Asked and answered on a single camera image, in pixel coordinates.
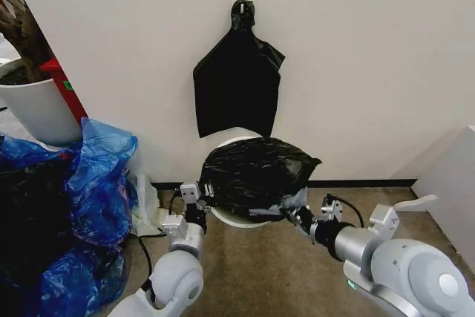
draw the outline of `soil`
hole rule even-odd
[[[24,66],[18,67],[0,78],[0,85],[27,85],[27,70]]]

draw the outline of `brown carpet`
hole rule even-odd
[[[394,204],[414,199],[409,189],[310,189],[314,212],[327,193],[354,203],[368,223],[377,203]],[[170,192],[161,192],[169,200]],[[475,276],[457,255],[448,239],[427,213],[400,213],[397,238],[431,244],[447,254],[461,269],[474,291]],[[353,211],[344,208],[344,219],[355,225]],[[292,224],[281,221],[257,229],[236,229],[208,215],[208,232],[202,259],[205,287],[197,302],[183,316],[292,316],[379,317],[383,313],[352,290],[323,246],[313,246]],[[166,238],[148,238],[145,244],[152,262],[168,249]],[[125,249],[131,274],[121,298],[137,291],[147,278],[147,264],[137,239]],[[98,316],[106,316],[116,301]]]

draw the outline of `gray robot arm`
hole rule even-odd
[[[321,215],[302,207],[289,219],[343,261],[348,284],[389,316],[475,316],[467,283],[444,253],[420,241],[392,239],[399,225],[393,207],[377,205],[371,226],[355,228],[340,222],[341,204],[327,195]]]
[[[206,232],[206,207],[198,204],[196,183],[181,193],[186,216],[170,215],[163,228],[169,253],[156,263],[148,283],[121,301],[112,317],[175,317],[203,290],[199,259]],[[391,206],[377,205],[370,227],[341,221],[341,202],[327,195],[321,213],[308,206],[289,210],[287,218],[314,244],[343,262],[348,284],[392,317],[474,317],[475,303],[460,271],[436,248],[411,239],[392,239],[399,218]]]

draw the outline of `blue plastic bag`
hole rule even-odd
[[[75,157],[78,144],[60,151],[48,151],[42,146],[22,139],[15,139],[0,131],[0,170],[17,170],[54,158]]]
[[[23,316],[86,317],[114,301],[127,281],[116,250],[80,244],[66,252],[25,294]]]
[[[82,118],[82,147],[76,172],[66,182],[75,236],[98,246],[116,246],[131,230],[137,195],[125,165],[137,149],[130,132]]]

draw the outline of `baseboard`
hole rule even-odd
[[[308,187],[313,189],[345,189],[362,187],[411,187],[416,179],[404,180],[311,180]],[[180,187],[181,182],[153,182],[156,189],[171,190]]]

